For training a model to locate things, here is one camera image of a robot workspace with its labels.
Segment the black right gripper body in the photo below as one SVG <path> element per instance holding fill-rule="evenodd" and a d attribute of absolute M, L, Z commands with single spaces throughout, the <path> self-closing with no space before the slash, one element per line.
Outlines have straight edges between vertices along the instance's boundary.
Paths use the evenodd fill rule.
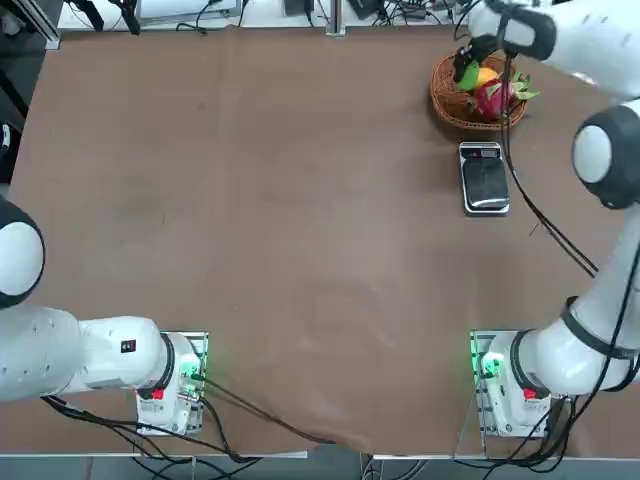
<path fill-rule="evenodd" d="M 498 49 L 499 45 L 496 36 L 481 35 L 470 39 L 466 48 L 466 53 L 472 61 L 481 64 Z"/>

